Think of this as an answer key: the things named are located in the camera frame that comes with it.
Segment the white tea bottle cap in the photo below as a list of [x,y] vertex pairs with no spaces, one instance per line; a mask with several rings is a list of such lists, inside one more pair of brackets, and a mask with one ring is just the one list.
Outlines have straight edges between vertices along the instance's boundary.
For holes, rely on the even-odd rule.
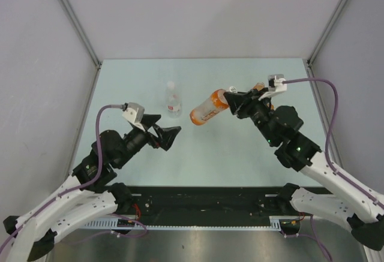
[[232,92],[232,93],[237,93],[237,89],[234,86],[231,86],[229,88],[229,91]]

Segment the small orange juice bottle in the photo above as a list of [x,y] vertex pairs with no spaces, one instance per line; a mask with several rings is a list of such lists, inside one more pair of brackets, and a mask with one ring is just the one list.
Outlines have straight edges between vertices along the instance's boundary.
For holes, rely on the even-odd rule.
[[[253,86],[253,89],[257,90],[257,91],[261,91],[265,88],[265,84],[263,82],[258,82],[257,84],[255,84]],[[266,106],[270,109],[270,110],[273,110],[274,109],[274,105],[271,103],[271,100],[269,100],[267,103],[266,103]]]

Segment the tall orange tea bottle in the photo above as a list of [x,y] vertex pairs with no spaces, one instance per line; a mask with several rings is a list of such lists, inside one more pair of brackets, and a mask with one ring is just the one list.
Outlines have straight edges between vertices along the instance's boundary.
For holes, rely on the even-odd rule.
[[201,105],[190,112],[190,119],[193,124],[201,126],[207,123],[215,115],[226,110],[229,105],[224,97],[225,89],[218,89],[213,92]]

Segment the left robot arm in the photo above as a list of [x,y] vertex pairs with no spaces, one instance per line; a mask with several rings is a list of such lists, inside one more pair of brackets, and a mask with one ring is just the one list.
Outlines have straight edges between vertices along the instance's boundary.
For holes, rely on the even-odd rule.
[[96,141],[88,156],[73,169],[63,184],[35,209],[4,220],[6,232],[14,239],[8,261],[36,261],[87,222],[105,215],[125,214],[136,205],[124,183],[110,182],[144,146],[169,150],[181,131],[180,126],[162,128],[161,115],[147,115],[143,109],[127,107],[124,119],[129,133],[100,131],[95,124]]

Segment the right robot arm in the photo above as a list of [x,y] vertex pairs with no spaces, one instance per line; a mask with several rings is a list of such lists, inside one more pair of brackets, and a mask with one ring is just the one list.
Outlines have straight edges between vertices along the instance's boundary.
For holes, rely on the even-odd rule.
[[309,212],[331,221],[347,231],[364,246],[383,249],[383,194],[354,178],[329,159],[320,146],[300,132],[303,120],[292,106],[271,109],[274,93],[261,91],[225,92],[232,115],[249,118],[264,136],[275,156],[286,168],[292,168],[320,183],[337,198],[316,198],[299,186],[277,199],[277,209],[284,215],[295,210]]

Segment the clear water bottle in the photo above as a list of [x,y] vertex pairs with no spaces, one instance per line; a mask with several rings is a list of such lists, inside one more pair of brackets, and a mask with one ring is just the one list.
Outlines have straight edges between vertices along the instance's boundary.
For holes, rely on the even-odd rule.
[[174,89],[168,89],[166,85],[166,106],[171,117],[176,118],[181,115],[182,103],[181,93],[175,83]]

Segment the white water bottle cap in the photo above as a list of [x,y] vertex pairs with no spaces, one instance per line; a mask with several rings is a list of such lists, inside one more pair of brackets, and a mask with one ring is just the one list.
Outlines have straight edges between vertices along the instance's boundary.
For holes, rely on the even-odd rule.
[[175,88],[175,83],[172,82],[172,81],[167,82],[167,88],[168,89],[174,89]]

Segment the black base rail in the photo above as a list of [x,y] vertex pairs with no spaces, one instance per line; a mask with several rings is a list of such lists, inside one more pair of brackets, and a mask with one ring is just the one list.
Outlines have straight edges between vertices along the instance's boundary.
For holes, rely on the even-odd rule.
[[266,226],[272,216],[308,218],[279,196],[282,187],[132,186],[133,205],[117,217],[147,227],[239,228]]

